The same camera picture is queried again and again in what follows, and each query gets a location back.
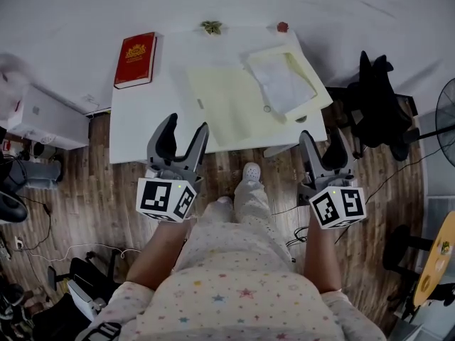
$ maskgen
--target small plant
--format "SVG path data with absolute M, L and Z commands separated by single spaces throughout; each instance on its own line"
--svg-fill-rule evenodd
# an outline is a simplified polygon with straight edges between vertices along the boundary
M 280 33 L 287 33 L 287 31 L 289 30 L 289 25 L 283 21 L 279 22 L 278 25 L 277 25 L 277 30 L 280 32 Z
M 200 26 L 202 26 L 210 35 L 219 36 L 221 34 L 220 27 L 222 26 L 222 23 L 219 21 L 203 21 Z
M 443 242 L 441 246 L 441 254 L 446 255 L 450 251 L 450 243 L 449 242 Z

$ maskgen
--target book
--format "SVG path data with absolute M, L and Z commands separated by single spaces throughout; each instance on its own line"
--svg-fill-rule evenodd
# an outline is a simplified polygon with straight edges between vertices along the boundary
M 114 87 L 122 89 L 150 83 L 154 68 L 155 47 L 155 33 L 124 39 L 115 73 Z

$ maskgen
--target white box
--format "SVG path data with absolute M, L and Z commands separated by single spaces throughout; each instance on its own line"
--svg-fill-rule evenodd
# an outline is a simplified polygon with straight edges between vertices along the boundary
M 89 122 L 84 115 L 30 85 L 5 129 L 22 138 L 71 150 L 89 144 Z
M 359 187 L 327 187 L 309 202 L 322 229 L 346 227 L 367 217 Z

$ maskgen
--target sneaker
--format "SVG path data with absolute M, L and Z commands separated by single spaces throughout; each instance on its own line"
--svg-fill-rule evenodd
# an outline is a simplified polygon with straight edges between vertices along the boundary
M 252 182 L 259 182 L 261 178 L 261 168 L 259 164 L 249 162 L 243 168 L 243 180 L 250 180 Z
M 228 204 L 231 208 L 234 208 L 234 202 L 232 201 L 231 197 L 228 196 L 222 196 L 216 200 L 217 202 L 220 203 L 226 203 Z

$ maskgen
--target sleeve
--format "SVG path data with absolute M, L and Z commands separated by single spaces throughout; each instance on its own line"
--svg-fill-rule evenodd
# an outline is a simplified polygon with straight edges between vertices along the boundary
M 136 339 L 136 317 L 142 314 L 149 306 L 154 292 L 144 286 L 132 282 L 123 283 L 112 295 L 107 306 L 90 324 L 88 329 L 82 331 L 77 341 L 84 340 L 86 334 L 102 323 L 116 323 L 122 327 L 119 341 Z
M 151 302 L 154 292 L 132 282 L 123 283 L 112 295 L 109 304 L 90 324 L 96 327 L 103 322 L 115 322 L 125 325 L 143 313 Z
M 380 328 L 352 305 L 341 291 L 321 294 L 322 300 L 338 318 L 348 341 L 386 341 Z

